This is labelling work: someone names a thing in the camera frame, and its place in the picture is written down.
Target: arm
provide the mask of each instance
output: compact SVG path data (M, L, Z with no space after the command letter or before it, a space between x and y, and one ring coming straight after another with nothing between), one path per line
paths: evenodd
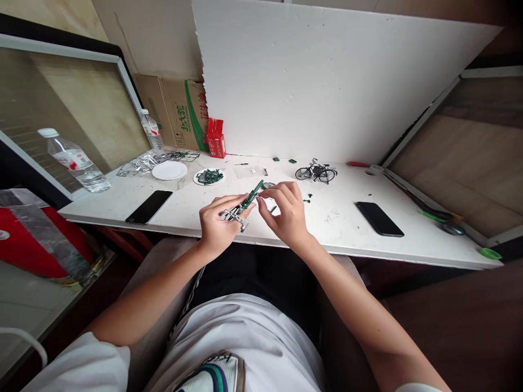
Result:
M218 214L239 205L246 198L247 194L224 196L202 208L202 239L163 271L116 301L85 332L91 331L98 340L116 346L138 342L194 274L232 243L241 224L235 220L220 220ZM254 206L256 204L252 203L241 217L246 218Z
M311 269L345 326L358 340L383 392L417 382L442 391L450 389L394 317L341 266L305 225L300 189L281 182L260 194L273 198L281 215L273 216L259 198L267 225Z

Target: bottle label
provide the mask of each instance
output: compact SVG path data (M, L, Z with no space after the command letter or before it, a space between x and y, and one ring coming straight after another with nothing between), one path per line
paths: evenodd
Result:
M57 152L53 157L67 170L87 169L93 164L85 152L77 149Z
M152 125L152 124L143 125L142 124L142 126L143 126L143 130L148 135L156 136L156 135L160 134L160 131L158 130L157 125Z

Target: small green piece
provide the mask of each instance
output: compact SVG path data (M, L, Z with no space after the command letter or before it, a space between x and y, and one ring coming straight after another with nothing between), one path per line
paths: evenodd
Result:
M436 222L440 222L440 223L446 222L445 219L441 219L435 215L432 215L431 213L428 213L427 211L420 211L419 213L421 215L425 215L427 218L435 220Z
M495 250L489 249L489 248L481 248L479 250L479 252L483 256L485 256L487 259L490 259L490 260L499 260L499 259L503 258L503 256L500 255L498 252L496 252Z
M205 170L196 176L199 183L203 185L211 185L215 182L220 181L223 178L223 174L218 169L216 170Z

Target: model bicycle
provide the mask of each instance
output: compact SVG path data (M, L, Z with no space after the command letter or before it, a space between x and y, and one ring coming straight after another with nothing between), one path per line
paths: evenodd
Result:
M338 175L336 168L329 167L330 165L320 165L316 158L312 158L312 163L308 168L300 168L296 171L296 178L298 180L305 180L309 177L314 177L314 181L319 179L321 182L326 182L327 185L330 181Z

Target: white plate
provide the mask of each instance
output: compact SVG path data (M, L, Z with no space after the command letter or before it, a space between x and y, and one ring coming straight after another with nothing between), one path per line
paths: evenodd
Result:
M187 173L187 166L180 162L167 161L153 167L152 174L159 180L176 180Z
M224 172L222 169L218 169L218 172L221 173L221 174L223 174L223 177L222 177L221 179L219 179L218 181L216 181L215 183L205 185L205 184L202 184L201 182L198 182L198 177L197 177L198 174L203 173L203 172L206 171L206 170L216 170L216 169L215 169L215 168L208 168L208 169L202 169L202 170L200 170L200 171L199 171L198 173L196 173L196 174L194 175L194 177L192 178L193 181L194 181L195 183L197 183L198 185L203 185L203 186L216 185L216 184L219 184L220 182L225 181L225 172Z

